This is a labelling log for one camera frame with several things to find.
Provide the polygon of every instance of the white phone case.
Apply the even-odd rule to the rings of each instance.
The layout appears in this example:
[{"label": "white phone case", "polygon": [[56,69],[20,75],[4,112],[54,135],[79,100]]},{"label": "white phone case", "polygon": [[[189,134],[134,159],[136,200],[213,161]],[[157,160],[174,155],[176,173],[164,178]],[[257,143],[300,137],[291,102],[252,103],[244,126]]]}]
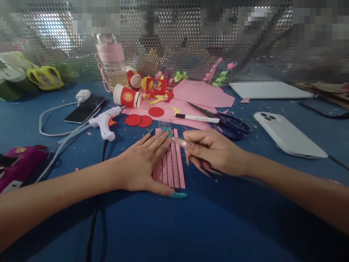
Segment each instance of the white phone case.
[{"label": "white phone case", "polygon": [[282,115],[258,112],[253,115],[286,153],[304,158],[327,158],[328,155]]}]

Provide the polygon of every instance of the scissors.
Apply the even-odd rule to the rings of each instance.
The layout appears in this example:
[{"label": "scissors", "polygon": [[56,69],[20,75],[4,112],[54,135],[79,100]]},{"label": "scissors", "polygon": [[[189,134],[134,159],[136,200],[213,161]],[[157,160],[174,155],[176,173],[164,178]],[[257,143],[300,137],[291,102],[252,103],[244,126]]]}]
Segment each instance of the scissors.
[{"label": "scissors", "polygon": [[210,118],[214,118],[214,117],[219,118],[218,124],[209,123],[209,125],[213,129],[217,130],[219,133],[224,135],[229,140],[232,140],[232,141],[241,140],[251,132],[250,126],[246,122],[242,121],[240,118],[227,115],[221,112],[217,112],[215,114],[201,107],[198,107],[190,102],[187,102],[187,103],[189,103],[189,105],[191,105],[197,111],[203,113],[204,115]]}]

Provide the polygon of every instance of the pink water bottle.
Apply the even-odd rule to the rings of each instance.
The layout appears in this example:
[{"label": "pink water bottle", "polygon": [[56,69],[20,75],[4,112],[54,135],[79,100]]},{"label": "pink water bottle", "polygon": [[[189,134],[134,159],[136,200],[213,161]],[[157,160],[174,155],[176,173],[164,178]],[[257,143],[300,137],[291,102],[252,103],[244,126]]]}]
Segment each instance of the pink water bottle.
[{"label": "pink water bottle", "polygon": [[128,87],[123,46],[117,34],[96,34],[97,50],[95,58],[103,77],[104,88],[114,93],[117,84]]}]

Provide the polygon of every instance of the hot glue gun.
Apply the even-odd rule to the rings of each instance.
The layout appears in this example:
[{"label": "hot glue gun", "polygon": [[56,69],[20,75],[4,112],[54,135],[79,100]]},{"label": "hot glue gun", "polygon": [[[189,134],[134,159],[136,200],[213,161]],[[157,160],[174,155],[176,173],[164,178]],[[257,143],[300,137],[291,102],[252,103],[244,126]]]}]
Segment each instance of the hot glue gun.
[{"label": "hot glue gun", "polygon": [[113,118],[118,116],[125,107],[126,106],[113,107],[112,109],[99,114],[97,117],[92,118],[88,123],[94,128],[99,127],[101,129],[102,138],[111,142],[115,139],[115,134],[110,131],[109,127],[116,124],[116,122],[113,121]]}]

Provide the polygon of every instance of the scissors blade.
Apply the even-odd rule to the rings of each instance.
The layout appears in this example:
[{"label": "scissors blade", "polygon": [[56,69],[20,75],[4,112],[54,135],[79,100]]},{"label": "scissors blade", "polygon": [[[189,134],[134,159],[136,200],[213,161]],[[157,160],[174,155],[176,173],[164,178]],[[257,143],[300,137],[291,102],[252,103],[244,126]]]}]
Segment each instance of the scissors blade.
[{"label": "scissors blade", "polygon": [[187,102],[187,103],[188,103],[189,105],[191,105],[192,107],[194,107],[197,111],[203,113],[205,116],[208,116],[208,117],[210,117],[210,118],[213,118],[213,117],[216,116],[216,114],[214,114],[214,113],[212,113],[212,112],[210,112],[210,111],[208,111],[208,110],[205,110],[205,109],[203,109],[203,108],[201,108],[201,107],[198,107],[197,105],[194,105],[194,104],[192,104],[192,103],[190,103],[190,102]]}]

